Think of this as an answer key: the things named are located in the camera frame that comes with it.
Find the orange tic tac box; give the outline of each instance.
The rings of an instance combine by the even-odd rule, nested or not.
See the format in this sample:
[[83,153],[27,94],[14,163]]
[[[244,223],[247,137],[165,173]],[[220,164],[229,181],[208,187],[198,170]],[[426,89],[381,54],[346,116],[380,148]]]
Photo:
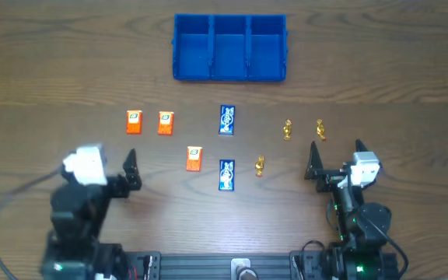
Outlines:
[[127,120],[128,134],[141,134],[143,112],[141,110],[129,110]]
[[201,154],[203,149],[201,147],[187,147],[186,170],[200,171],[201,169]]
[[174,112],[159,112],[159,135],[172,135]]

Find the wooden surface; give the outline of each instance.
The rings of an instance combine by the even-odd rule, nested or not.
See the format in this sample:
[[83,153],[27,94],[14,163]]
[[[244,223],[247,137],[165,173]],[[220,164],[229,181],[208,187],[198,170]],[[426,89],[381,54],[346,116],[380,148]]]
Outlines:
[[[285,13],[286,81],[174,80],[177,12]],[[233,137],[217,135],[222,103],[236,104]],[[143,110],[141,136],[124,133],[128,109]],[[172,137],[156,134],[159,110],[175,112]],[[105,144],[111,173],[136,148],[145,184],[113,202],[102,241],[192,253],[338,240],[324,218],[329,196],[303,180],[317,118],[326,167],[351,159],[356,138],[384,164],[365,196],[393,212],[405,278],[448,278],[448,0],[0,1],[0,192],[84,143]],[[185,171],[188,145],[204,149],[200,173]],[[221,158],[236,160],[233,193],[217,189]],[[40,277],[49,194],[60,183],[0,216],[0,254],[21,279]]]

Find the wooden table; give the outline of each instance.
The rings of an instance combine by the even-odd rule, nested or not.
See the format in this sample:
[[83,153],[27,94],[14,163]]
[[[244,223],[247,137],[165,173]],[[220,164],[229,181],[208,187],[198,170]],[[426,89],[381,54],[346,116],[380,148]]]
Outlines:
[[[286,81],[174,80],[179,12],[285,13]],[[223,103],[236,105],[233,137],[217,134]],[[143,110],[140,136],[125,134],[129,109]],[[172,137],[156,133],[160,110],[175,112]],[[106,146],[110,173],[136,148],[145,184],[113,202],[103,242],[193,253],[338,240],[324,217],[329,195],[303,179],[317,118],[326,167],[350,160],[356,138],[383,163],[365,196],[393,212],[405,278],[448,278],[448,0],[0,1],[0,193],[85,143]],[[200,173],[185,170],[188,145],[204,149]],[[232,193],[218,191],[222,158],[236,160]],[[19,196],[0,216],[0,254],[21,279],[40,277],[49,194],[60,183]]]

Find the divided plastic tray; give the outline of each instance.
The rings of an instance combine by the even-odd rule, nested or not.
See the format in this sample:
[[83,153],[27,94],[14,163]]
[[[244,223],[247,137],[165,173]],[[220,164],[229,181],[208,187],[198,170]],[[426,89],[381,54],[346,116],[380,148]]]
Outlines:
[[282,81],[286,37],[285,15],[176,14],[174,78]]

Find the blue tray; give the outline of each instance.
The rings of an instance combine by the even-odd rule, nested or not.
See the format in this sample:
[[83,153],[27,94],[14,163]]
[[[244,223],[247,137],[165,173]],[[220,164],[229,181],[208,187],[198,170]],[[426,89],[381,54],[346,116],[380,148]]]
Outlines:
[[285,15],[176,14],[174,78],[282,81],[287,33]]

